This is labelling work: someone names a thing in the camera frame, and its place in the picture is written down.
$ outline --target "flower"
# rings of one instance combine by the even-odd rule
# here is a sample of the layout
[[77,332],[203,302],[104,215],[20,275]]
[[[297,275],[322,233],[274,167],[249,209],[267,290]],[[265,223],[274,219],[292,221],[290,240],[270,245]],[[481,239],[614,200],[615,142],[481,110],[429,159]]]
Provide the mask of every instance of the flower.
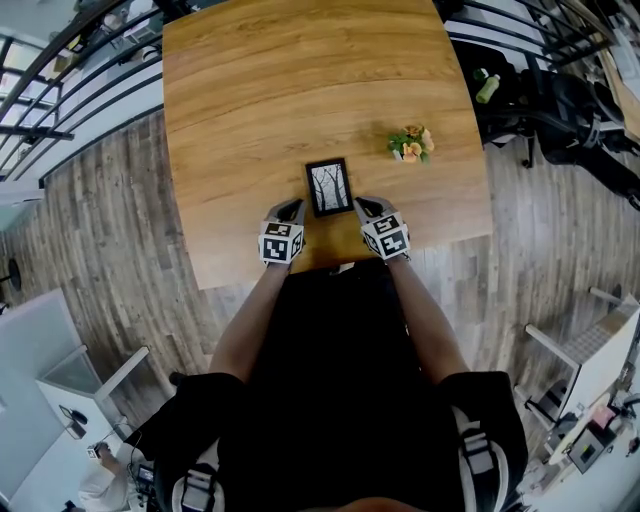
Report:
[[422,142],[424,143],[424,149],[427,151],[427,153],[431,153],[436,148],[429,130],[425,130],[422,134]]
[[420,137],[420,133],[422,133],[422,130],[424,130],[422,126],[414,126],[414,125],[406,126],[404,129],[404,131],[407,132],[407,135],[414,139],[417,139],[418,137]]
[[415,162],[417,158],[422,154],[422,148],[417,142],[412,142],[411,144],[407,144],[405,142],[404,144],[402,144],[402,151],[404,153],[402,160],[407,163]]

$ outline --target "black picture frame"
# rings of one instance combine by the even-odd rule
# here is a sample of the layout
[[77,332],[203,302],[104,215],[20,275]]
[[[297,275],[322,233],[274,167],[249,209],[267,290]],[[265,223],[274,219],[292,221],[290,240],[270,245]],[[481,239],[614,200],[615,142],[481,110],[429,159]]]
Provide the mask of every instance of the black picture frame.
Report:
[[353,210],[347,163],[344,158],[332,158],[305,164],[309,195],[316,217],[326,217]]

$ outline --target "wooden floor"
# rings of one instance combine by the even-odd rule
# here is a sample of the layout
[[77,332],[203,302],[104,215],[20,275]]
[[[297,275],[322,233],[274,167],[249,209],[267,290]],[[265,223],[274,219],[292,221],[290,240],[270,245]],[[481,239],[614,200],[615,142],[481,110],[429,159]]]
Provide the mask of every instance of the wooden floor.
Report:
[[[640,296],[640,214],[582,169],[526,170],[522,144],[487,148],[494,235],[413,251],[413,265],[476,370],[502,369],[543,389],[558,361],[524,335],[562,340],[606,312],[589,286]],[[640,168],[640,162],[634,162]],[[198,291],[174,203],[162,112],[108,136],[56,171],[46,199],[3,236],[20,263],[19,304],[61,287],[106,378],[136,348],[151,354],[118,388],[136,424],[172,391],[167,376],[206,369],[252,283]],[[528,442],[542,432],[524,413]]]

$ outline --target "bottle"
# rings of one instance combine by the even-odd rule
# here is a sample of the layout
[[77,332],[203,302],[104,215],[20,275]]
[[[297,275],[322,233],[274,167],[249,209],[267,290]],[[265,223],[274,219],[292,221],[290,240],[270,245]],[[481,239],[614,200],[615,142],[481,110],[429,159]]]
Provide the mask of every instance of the bottle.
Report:
[[498,90],[498,87],[500,87],[500,75],[490,76],[482,86],[482,89],[480,89],[478,94],[476,94],[476,101],[486,105],[489,103],[493,93]]

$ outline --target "railing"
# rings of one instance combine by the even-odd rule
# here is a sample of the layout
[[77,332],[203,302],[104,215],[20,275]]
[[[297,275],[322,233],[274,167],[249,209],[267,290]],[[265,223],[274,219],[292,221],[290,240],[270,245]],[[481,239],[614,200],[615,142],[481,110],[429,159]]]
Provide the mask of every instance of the railing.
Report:
[[[19,179],[53,146],[60,141],[73,140],[76,130],[91,118],[162,78],[162,72],[140,81],[136,81],[133,77],[161,61],[162,24],[189,14],[191,9],[183,0],[154,0],[153,4],[155,5],[152,4],[152,8],[147,12],[137,15],[133,19],[127,19],[116,29],[110,29],[103,23],[105,15],[113,14],[116,9],[125,3],[127,3],[127,0],[103,0],[88,11],[76,16],[23,71],[7,68],[4,63],[12,45],[24,43],[10,37],[4,39],[0,49],[0,78],[3,73],[19,77],[17,83],[8,94],[4,95],[4,97],[0,95],[0,137],[4,136],[0,142],[0,173],[4,175],[5,180]],[[132,31],[142,26],[141,24],[150,25],[151,23],[160,26],[160,33],[150,30],[143,36],[139,36],[139,34],[132,35]],[[89,39],[93,40],[89,40],[86,47],[77,54],[71,54],[70,43],[77,42],[79,37],[87,38],[87,33],[91,34]],[[116,48],[115,43],[120,44],[123,48],[116,49],[113,56],[95,67],[95,69],[91,69],[91,58],[96,56],[107,45]],[[104,76],[108,70],[119,64],[130,62],[131,58],[138,52],[149,47],[157,50],[156,52],[151,52],[155,53],[155,56],[143,59],[133,65],[131,69],[116,76],[79,101],[80,96],[78,93],[81,91],[86,92],[85,88],[88,84],[96,78]],[[45,68],[64,54],[72,57],[70,58],[71,62],[55,77],[46,78],[43,75]],[[72,76],[71,74],[76,70],[82,69],[83,66],[87,66],[90,72],[77,84],[72,85],[69,80]],[[96,100],[100,100],[105,93],[127,80],[135,83],[131,86],[128,86],[128,83],[125,84],[128,86],[125,90],[101,102],[85,115],[78,116],[87,106],[97,102]],[[34,82],[42,84],[42,90],[36,97],[25,97],[25,91]],[[54,91],[55,101],[51,101],[52,91]],[[62,107],[67,106],[71,98],[76,98],[78,102],[65,112]],[[14,109],[13,113],[16,113],[16,107],[24,108],[17,121],[12,124],[4,124],[3,120],[12,109]],[[33,112],[42,112],[42,115],[36,116],[35,122],[29,122],[29,114]],[[46,147],[29,158],[45,142],[48,142]]]
[[[453,39],[529,54],[546,63],[549,69],[558,69],[574,63],[616,42],[610,28],[577,0],[546,0],[546,3],[536,0],[512,1],[526,9],[529,19],[475,0],[463,0],[465,7],[497,15],[496,20],[500,20],[500,23],[516,22],[516,24],[511,23],[511,28],[505,28],[499,23],[488,23],[465,16],[464,13],[454,14],[450,21],[491,32],[487,32],[488,37],[483,37],[448,30],[449,36]],[[526,32],[525,27],[533,29],[538,37],[523,33]],[[500,38],[495,37],[495,34],[507,36],[506,39],[509,42],[504,38],[501,41]],[[516,44],[516,40],[525,45]]]

